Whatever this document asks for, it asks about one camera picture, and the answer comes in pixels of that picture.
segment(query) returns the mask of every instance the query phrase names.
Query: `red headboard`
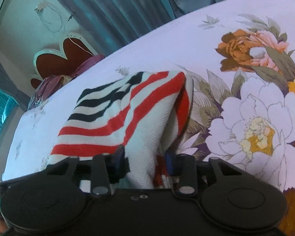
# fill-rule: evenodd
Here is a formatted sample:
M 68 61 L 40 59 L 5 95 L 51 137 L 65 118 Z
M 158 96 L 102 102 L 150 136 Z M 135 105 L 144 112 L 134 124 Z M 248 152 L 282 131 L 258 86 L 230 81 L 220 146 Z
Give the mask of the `red headboard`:
M 37 88 L 41 81 L 50 75 L 70 75 L 84 61 L 98 53 L 79 34 L 70 33 L 61 38 L 60 50 L 43 49 L 34 56 L 34 67 L 31 85 Z

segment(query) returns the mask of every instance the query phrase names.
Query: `bed sheet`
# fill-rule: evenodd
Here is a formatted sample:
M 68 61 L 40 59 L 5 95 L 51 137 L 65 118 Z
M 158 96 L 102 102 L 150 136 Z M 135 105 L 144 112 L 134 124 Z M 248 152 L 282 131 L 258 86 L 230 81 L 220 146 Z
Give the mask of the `bed sheet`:
M 178 152 L 220 157 L 276 186 L 295 220 L 295 0 L 226 0 L 116 51 L 22 116 L 3 180 L 46 167 L 85 88 L 165 70 L 194 79 Z M 294 220 L 281 225 L 288 235 Z

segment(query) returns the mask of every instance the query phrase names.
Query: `black round pad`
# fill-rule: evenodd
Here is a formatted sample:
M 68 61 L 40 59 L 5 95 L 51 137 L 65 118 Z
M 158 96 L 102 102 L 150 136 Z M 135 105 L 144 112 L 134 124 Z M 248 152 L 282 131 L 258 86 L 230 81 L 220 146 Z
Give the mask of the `black round pad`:
M 279 190 L 242 176 L 225 176 L 208 187 L 201 205 L 217 223 L 245 231 L 271 228 L 286 212 L 286 201 Z
M 86 205 L 84 193 L 63 176 L 28 179 L 8 189 L 0 211 L 12 226 L 50 232 L 72 222 Z

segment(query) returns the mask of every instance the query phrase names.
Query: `striped towel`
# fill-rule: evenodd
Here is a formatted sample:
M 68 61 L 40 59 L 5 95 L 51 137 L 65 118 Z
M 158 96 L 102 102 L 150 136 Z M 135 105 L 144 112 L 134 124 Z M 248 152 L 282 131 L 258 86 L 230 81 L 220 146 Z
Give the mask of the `striped towel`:
M 131 187 L 153 188 L 157 156 L 182 132 L 191 106 L 193 83 L 178 71 L 139 72 L 82 92 L 60 130 L 49 164 L 68 156 L 91 159 L 123 144 Z

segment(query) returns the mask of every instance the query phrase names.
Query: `wall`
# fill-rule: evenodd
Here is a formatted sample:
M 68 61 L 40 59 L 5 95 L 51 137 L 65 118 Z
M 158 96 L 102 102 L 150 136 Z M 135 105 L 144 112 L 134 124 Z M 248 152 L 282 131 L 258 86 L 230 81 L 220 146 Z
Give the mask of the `wall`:
M 17 88 L 27 94 L 29 97 L 34 93 L 34 89 L 30 84 L 28 78 L 26 78 L 20 69 L 13 64 L 1 51 L 0 51 L 0 63 L 4 70 L 17 86 Z
M 0 133 L 0 180 L 6 167 L 6 159 L 10 151 L 16 127 L 23 114 L 23 110 L 16 106 L 6 119 L 5 125 Z
M 0 23 L 0 52 L 8 58 L 30 80 L 35 73 L 33 57 L 43 48 L 58 47 L 59 37 L 64 32 L 81 33 L 74 18 L 68 21 L 70 13 L 57 0 L 47 0 L 59 11 L 64 26 L 57 33 L 50 32 L 34 11 L 43 0 L 11 0 Z M 52 31 L 61 27 L 59 14 L 49 7 L 42 14 Z

